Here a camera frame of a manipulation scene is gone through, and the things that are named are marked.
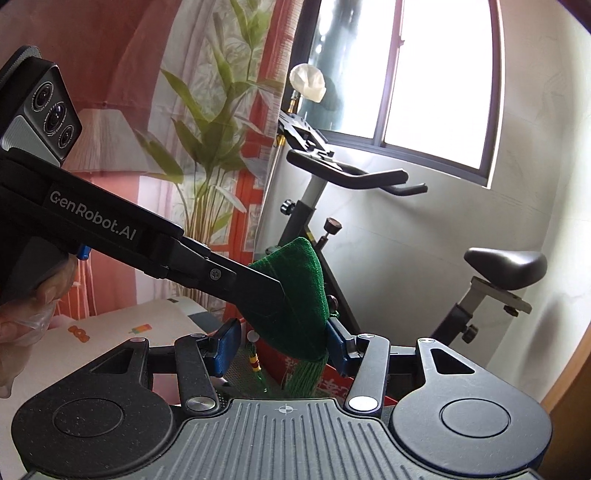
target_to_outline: crosshair mark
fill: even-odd
[[[288,413],[293,412],[294,410],[297,410],[296,408],[288,405],[287,403],[285,405],[282,405],[279,408],[276,408],[276,410],[279,410],[280,413],[283,413],[283,415],[287,415]]]

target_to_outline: bike handlebar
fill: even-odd
[[[341,163],[335,161],[335,163],[345,172],[350,173],[351,175],[364,175],[367,172],[365,170],[361,170],[361,168],[354,167],[353,165],[349,165],[348,163]],[[418,185],[411,185],[408,187],[398,187],[395,185],[386,185],[380,187],[385,192],[388,192],[391,195],[396,195],[397,197],[410,197],[411,195],[419,195],[420,193],[427,193],[428,187],[426,183],[420,183]]]
[[[399,187],[408,180],[408,173],[403,169],[367,173],[360,168],[337,161],[323,161],[318,154],[310,154],[297,150],[287,153],[287,161],[292,165],[308,171],[322,180],[351,190],[382,189],[396,196],[410,196],[427,191],[427,185]]]
[[[339,170],[327,162],[324,162],[316,154],[290,150],[287,153],[287,161],[292,165],[310,172],[329,183],[350,190],[377,189],[389,185],[398,185],[408,180],[408,173],[403,169],[380,171],[377,173],[350,174]]]

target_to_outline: window frame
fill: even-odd
[[[316,25],[320,15],[320,4],[322,0],[304,0],[300,19],[294,36],[294,43],[291,51],[289,71],[300,63],[308,63],[312,50],[312,42]],[[495,157],[498,135],[500,133],[501,102],[502,102],[502,27],[501,15],[499,12],[498,0],[488,0],[491,12],[491,33],[492,33],[492,78],[491,78],[491,103],[488,114],[488,124],[480,168],[473,168],[464,164],[437,157],[425,152],[411,150],[409,148],[389,145],[385,142],[386,127],[388,125],[388,114],[394,91],[396,70],[398,66],[398,55],[400,47],[404,44],[401,39],[402,33],[402,12],[404,0],[397,0],[394,10],[394,22],[392,25],[392,39],[388,54],[386,78],[384,90],[379,107],[378,119],[373,138],[356,137],[355,135],[320,130],[330,144],[341,147],[354,148],[367,151],[386,157],[397,158],[410,163],[442,171],[461,179],[469,180],[479,185],[486,186],[491,175],[491,169]],[[287,82],[281,108],[287,110],[290,105],[293,88]]]

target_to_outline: window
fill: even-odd
[[[500,43],[496,0],[306,0],[290,64],[317,66],[327,92],[299,114],[332,144],[486,184]]]

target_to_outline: white wall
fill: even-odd
[[[591,320],[591,35],[557,16],[571,103],[560,182],[543,251],[545,279],[525,298],[535,311],[511,325],[489,369],[538,401],[568,363]]]
[[[322,233],[327,216],[343,223],[324,254],[365,331],[399,345],[429,335],[473,274],[469,247],[540,249],[560,170],[564,100],[554,0],[503,0],[506,91],[499,156],[491,189],[380,155],[337,148],[341,161],[367,171],[404,168],[427,194],[392,197],[329,186],[311,223]],[[285,198],[301,197],[309,175],[282,163],[264,207],[257,244],[261,252],[279,238],[287,218]],[[524,320],[522,314],[518,322]],[[487,299],[476,312],[480,334],[453,347],[486,365],[511,317]]]

